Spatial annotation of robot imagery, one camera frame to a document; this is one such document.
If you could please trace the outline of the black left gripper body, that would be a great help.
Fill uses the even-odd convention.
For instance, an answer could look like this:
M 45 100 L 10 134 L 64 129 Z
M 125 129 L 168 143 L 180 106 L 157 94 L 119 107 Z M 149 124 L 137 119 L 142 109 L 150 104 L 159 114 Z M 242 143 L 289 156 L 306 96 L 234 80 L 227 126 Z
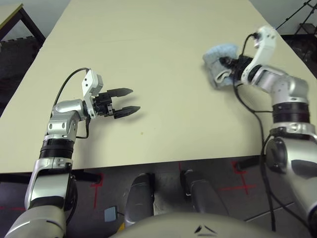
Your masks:
M 112 97 L 115 96 L 115 90 L 107 90 L 99 93 L 93 99 L 93 108 L 98 116 L 109 117 L 113 116 L 114 110 L 112 108 Z

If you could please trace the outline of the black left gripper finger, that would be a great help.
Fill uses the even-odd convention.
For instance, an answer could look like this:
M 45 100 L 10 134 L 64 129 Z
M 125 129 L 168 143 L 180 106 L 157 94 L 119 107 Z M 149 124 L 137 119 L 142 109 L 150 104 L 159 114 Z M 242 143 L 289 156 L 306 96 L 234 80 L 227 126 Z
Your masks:
M 113 110 L 114 119 L 119 119 L 123 117 L 127 117 L 135 112 L 137 112 L 141 107 L 139 106 L 128 106 L 124 107 L 120 110 Z
M 132 93 L 133 90 L 129 88 L 117 88 L 117 89 L 111 89 L 109 91 L 109 96 L 110 97 L 123 97 L 126 96 L 130 93 Z

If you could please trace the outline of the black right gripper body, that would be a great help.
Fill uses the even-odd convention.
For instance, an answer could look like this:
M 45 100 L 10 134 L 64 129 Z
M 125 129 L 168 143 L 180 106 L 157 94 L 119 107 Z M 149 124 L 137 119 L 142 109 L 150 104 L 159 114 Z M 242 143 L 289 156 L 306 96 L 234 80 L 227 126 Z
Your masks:
M 245 68 L 250 64 L 248 56 L 239 56 L 238 59 L 231 58 L 230 65 L 224 65 L 227 69 L 232 70 L 232 77 L 234 81 L 239 81 Z

